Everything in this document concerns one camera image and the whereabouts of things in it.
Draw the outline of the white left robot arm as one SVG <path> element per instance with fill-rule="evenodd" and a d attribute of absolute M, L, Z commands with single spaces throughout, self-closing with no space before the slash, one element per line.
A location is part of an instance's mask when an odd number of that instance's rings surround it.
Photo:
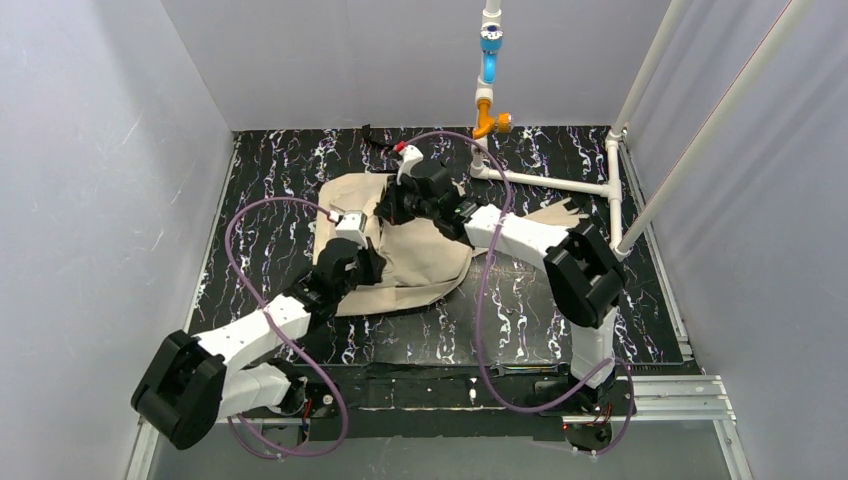
<path fill-rule="evenodd" d="M 281 363 L 255 360 L 334 317 L 359 286 L 381 282 L 386 260 L 371 243 L 330 240 L 315 265 L 283 291 L 228 325 L 165 337 L 133 392 L 131 407 L 179 450 L 203 439 L 225 417 L 278 407 L 302 381 Z"/>

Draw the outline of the beige canvas backpack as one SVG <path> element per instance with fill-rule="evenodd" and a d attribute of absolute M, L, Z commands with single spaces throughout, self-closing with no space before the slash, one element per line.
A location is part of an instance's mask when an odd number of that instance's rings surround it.
<path fill-rule="evenodd" d="M 373 214 L 378 200 L 387 193 L 388 186 L 396 184 L 394 174 L 348 173 L 332 179 L 321 187 L 318 204 L 332 213 L 362 212 Z M 570 213 L 566 201 L 536 210 L 525 217 L 543 225 L 575 227 L 581 219 Z M 328 315 L 358 316 L 413 309 L 430 305 L 453 291 L 465 279 L 475 250 L 472 247 L 445 238 L 430 220 L 414 219 L 400 226 L 384 224 L 378 219 L 365 220 L 364 233 L 374 251 L 360 251 L 352 242 L 337 241 L 341 234 L 336 227 L 318 214 L 314 233 L 313 268 L 310 275 L 316 279 L 303 279 L 310 288 L 301 296 L 304 308 L 312 312 L 329 311 Z M 344 286 L 346 271 L 330 278 L 334 260 L 344 260 L 352 253 L 376 253 L 378 265 L 383 266 L 379 282 L 353 288 Z"/>

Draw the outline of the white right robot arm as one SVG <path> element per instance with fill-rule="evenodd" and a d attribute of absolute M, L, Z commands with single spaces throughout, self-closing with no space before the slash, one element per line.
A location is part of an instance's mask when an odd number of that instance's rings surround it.
<path fill-rule="evenodd" d="M 595 391 L 611 385 L 613 330 L 626 275 L 595 225 L 569 228 L 504 213 L 461 192 L 446 167 L 430 161 L 391 176 L 375 214 L 392 225 L 427 219 L 449 240 L 543 271 L 556 307 L 571 324 L 570 379 Z"/>

